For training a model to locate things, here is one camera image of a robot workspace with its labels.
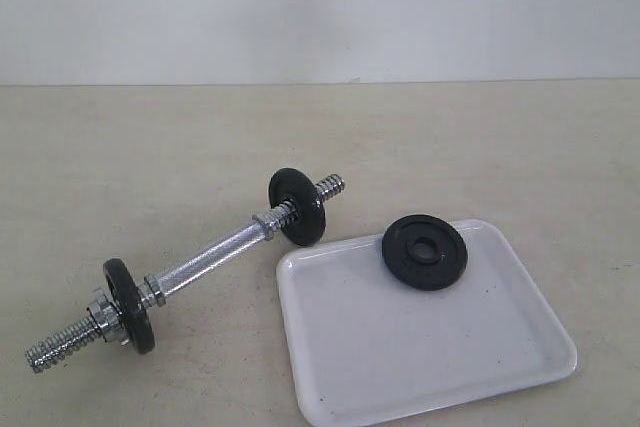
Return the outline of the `black weight plate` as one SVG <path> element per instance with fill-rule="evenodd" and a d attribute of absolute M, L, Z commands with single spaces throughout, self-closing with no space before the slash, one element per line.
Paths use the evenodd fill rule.
<path fill-rule="evenodd" d="M 145 355 L 155 347 L 155 336 L 138 287 L 125 263 L 112 258 L 103 264 L 103 273 L 116 301 L 123 325 L 134 350 Z"/>
<path fill-rule="evenodd" d="M 383 235 L 381 252 L 387 269 L 397 280 L 421 291 L 452 286 L 468 263 L 461 234 L 448 222 L 425 214 L 394 221 Z"/>

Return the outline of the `black weight plate far end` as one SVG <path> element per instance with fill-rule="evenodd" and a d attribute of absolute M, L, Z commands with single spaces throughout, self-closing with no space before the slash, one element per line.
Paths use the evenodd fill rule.
<path fill-rule="evenodd" d="M 293 220 L 282 228 L 291 242 L 307 247 L 321 239 L 326 229 L 325 209 L 315 184 L 304 173 L 279 169 L 270 179 L 268 195 L 272 208 L 285 202 L 294 208 Z"/>

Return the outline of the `chrome spinlock collar nut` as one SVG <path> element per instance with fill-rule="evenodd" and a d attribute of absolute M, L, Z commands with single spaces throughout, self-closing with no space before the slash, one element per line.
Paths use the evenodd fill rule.
<path fill-rule="evenodd" d="M 90 317 L 106 343 L 118 342 L 125 345 L 128 336 L 120 320 L 118 308 L 102 288 L 93 291 L 94 299 L 88 306 Z"/>

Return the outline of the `chrome dumbbell bar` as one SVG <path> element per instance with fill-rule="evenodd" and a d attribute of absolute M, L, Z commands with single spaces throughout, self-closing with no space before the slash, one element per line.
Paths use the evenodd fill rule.
<path fill-rule="evenodd" d="M 344 179 L 338 174 L 330 174 L 314 184 L 324 209 L 325 203 L 343 192 L 346 187 Z M 164 306 L 169 297 L 220 265 L 261 242 L 271 240 L 279 232 L 284 235 L 282 228 L 288 221 L 293 220 L 293 216 L 294 208 L 289 202 L 275 208 L 270 205 L 268 210 L 253 215 L 247 224 L 215 241 L 178 266 L 160 274 L 147 275 L 139 283 L 134 281 L 147 314 L 149 309 Z M 121 312 L 110 289 L 105 293 L 115 303 L 120 315 Z M 97 339 L 103 338 L 87 308 L 87 314 L 84 317 L 28 348 L 25 351 L 25 358 L 34 373 L 42 373 Z"/>

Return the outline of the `white plastic tray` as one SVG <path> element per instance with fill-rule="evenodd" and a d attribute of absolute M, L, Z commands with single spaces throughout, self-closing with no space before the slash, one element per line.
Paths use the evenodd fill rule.
<path fill-rule="evenodd" d="M 455 224 L 469 252 L 435 292 L 398 281 L 374 234 L 276 269 L 295 394 L 314 426 L 369 426 L 570 376 L 577 349 L 504 234 Z"/>

